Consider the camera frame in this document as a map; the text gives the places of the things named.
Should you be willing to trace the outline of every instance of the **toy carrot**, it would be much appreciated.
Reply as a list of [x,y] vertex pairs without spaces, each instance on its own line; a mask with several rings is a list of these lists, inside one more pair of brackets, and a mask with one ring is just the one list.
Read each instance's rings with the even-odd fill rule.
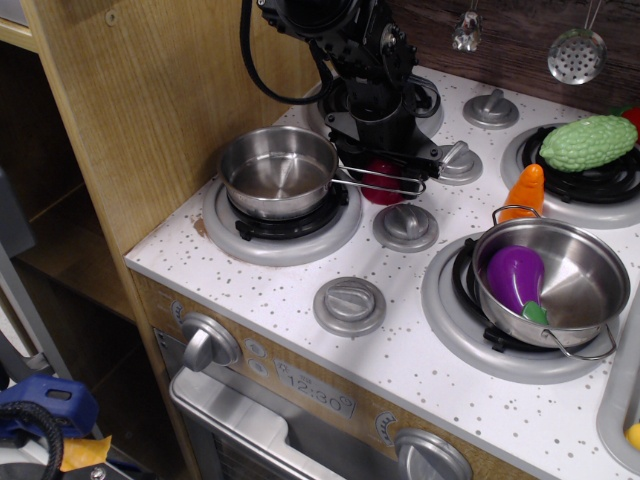
[[[505,205],[522,205],[535,209],[542,215],[544,202],[544,171],[540,165],[533,163],[520,174],[518,181],[511,187]],[[531,211],[523,208],[510,208],[500,212],[499,222],[514,218],[533,217]]]

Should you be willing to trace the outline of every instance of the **saucepan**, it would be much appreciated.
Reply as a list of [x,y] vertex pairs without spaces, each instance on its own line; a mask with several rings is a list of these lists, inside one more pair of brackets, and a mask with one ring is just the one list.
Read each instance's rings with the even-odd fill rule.
[[[569,357],[600,360],[616,350],[608,323],[624,309],[630,295],[629,276],[615,252],[595,235],[554,219],[516,218],[494,226],[478,239],[472,257],[480,306],[488,319],[509,335],[531,345],[559,348]],[[545,322],[532,321],[507,308],[496,298],[488,278],[494,255],[507,247],[522,246],[539,255],[544,265],[539,302]],[[611,349],[585,357],[570,353],[606,328]]]
[[[336,178],[338,170],[356,171],[418,185],[404,191]],[[406,195],[424,192],[424,181],[338,165],[335,147],[311,130],[272,126],[236,138],[220,157],[218,173],[231,203],[265,220],[291,220],[322,203],[332,183]]]

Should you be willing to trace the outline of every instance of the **green bitter melon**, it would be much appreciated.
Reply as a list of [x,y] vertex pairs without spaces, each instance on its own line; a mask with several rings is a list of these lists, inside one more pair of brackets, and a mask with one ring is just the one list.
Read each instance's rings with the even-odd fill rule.
[[626,118],[595,115],[553,130],[542,142],[540,156],[556,170],[582,172],[616,160],[637,140],[638,130]]

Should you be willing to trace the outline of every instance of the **red toy pepper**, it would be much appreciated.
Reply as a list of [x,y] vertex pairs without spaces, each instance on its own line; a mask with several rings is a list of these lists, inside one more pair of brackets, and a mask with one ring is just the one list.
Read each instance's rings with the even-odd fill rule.
[[638,130],[638,141],[636,143],[640,145],[640,107],[633,107],[629,110],[625,110],[622,112],[621,116],[635,125]]

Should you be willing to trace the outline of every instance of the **black cable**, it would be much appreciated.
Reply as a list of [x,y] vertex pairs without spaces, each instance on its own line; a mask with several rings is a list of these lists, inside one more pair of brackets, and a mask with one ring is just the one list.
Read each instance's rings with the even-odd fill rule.
[[53,415],[34,402],[9,402],[0,405],[0,420],[20,420],[42,431],[49,446],[49,461],[42,480],[58,479],[64,453],[64,440],[62,430]]
[[278,95],[273,90],[271,90],[260,78],[258,71],[256,70],[255,64],[253,63],[253,57],[251,55],[251,6],[253,0],[242,0],[242,11],[240,15],[240,49],[242,51],[242,59],[244,61],[245,68],[247,69],[247,73],[253,80],[253,83],[267,96],[273,98],[282,103],[288,103],[290,105],[309,105],[311,103],[315,103],[318,100],[322,100],[326,97],[330,92],[333,85],[333,74],[327,65],[324,63],[325,54],[320,47],[316,44],[314,40],[309,40],[309,50],[311,51],[311,56],[316,62],[316,66],[318,67],[318,73],[320,74],[320,80],[322,82],[322,87],[320,88],[320,92],[310,97],[305,98],[290,98],[283,97]]

